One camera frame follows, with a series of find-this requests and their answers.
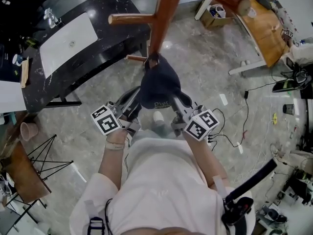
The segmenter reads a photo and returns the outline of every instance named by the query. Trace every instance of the cardboard box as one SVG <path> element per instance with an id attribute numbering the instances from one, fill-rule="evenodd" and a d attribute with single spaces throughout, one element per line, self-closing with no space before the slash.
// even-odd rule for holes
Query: cardboard box
<path id="1" fill-rule="evenodd" d="M 210 5 L 218 4 L 216 1 L 211 1 Z M 223 6 L 226 17 L 225 18 L 215 18 L 212 16 L 212 14 L 209 11 L 210 6 L 205 10 L 203 15 L 200 18 L 200 21 L 203 23 L 205 28 L 212 28 L 212 27 L 222 27 L 226 24 L 230 24 L 233 20 L 234 14 L 225 6 Z"/>

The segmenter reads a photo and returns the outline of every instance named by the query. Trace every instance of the white table leg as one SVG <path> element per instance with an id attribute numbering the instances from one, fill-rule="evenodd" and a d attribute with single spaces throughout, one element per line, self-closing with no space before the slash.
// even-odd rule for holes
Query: white table leg
<path id="1" fill-rule="evenodd" d="M 242 67 L 239 67 L 239 68 L 232 69 L 232 70 L 230 70 L 228 72 L 228 74 L 229 75 L 233 75 L 233 74 L 240 73 L 240 72 L 243 72 L 243 71 L 247 71 L 247 70 L 250 70 L 250 69 L 254 69 L 254 68 L 257 68 L 257 67 L 260 67 L 260 66 L 263 66 L 263 65 L 266 65 L 265 60 L 262 60 L 262 61 L 259 61 L 259 62 L 253 63 L 253 64 L 245 65 L 245 66 L 242 66 Z"/>
<path id="2" fill-rule="evenodd" d="M 195 15 L 196 20 L 200 19 L 200 17 L 203 15 L 207 7 L 210 5 L 211 1 L 212 0 L 204 0 L 203 4 L 201 5 L 201 7 L 199 8 L 198 12 Z"/>

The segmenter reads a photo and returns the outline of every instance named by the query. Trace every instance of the bottle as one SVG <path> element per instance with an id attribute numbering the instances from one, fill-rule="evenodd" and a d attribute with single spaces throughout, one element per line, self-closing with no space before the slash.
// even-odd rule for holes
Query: bottle
<path id="1" fill-rule="evenodd" d="M 38 48 L 39 46 L 38 40 L 32 37 L 26 37 L 25 42 L 28 46 L 33 47 L 33 48 Z"/>

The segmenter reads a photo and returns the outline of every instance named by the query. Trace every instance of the white shirt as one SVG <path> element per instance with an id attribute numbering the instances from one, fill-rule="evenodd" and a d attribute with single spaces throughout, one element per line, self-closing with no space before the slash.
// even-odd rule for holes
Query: white shirt
<path id="1" fill-rule="evenodd" d="M 223 200 L 208 188 L 186 141 L 145 138 L 135 142 L 127 157 L 127 180 L 117 190 L 102 174 L 94 174 L 70 216 L 72 235 L 87 234 L 89 214 L 86 200 L 92 200 L 104 219 L 107 210 L 114 235 L 137 228 L 183 227 L 191 232 L 226 234 L 221 217 Z M 246 215 L 247 234 L 255 225 L 254 207 Z"/>

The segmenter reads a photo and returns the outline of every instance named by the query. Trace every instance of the black marble countertop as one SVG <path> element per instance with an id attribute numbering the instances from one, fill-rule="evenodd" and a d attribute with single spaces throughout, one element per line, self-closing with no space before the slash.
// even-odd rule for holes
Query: black marble countertop
<path id="1" fill-rule="evenodd" d="M 108 23 L 108 16 L 112 13 L 139 13 L 131 0 L 87 0 L 64 14 L 61 17 L 62 22 L 67 24 L 84 12 L 88 13 L 98 40 L 61 65 L 47 79 L 39 49 L 29 47 L 24 52 L 24 57 L 30 58 L 28 82 L 22 89 L 29 112 L 40 111 L 81 77 L 91 73 L 97 74 L 99 71 L 94 72 L 95 69 L 103 64 L 107 67 L 126 54 L 133 53 L 136 51 L 133 48 L 135 45 L 150 38 L 150 28 L 147 24 Z M 59 29 L 58 26 L 48 28 L 41 33 L 38 40 L 41 44 L 44 43 Z"/>

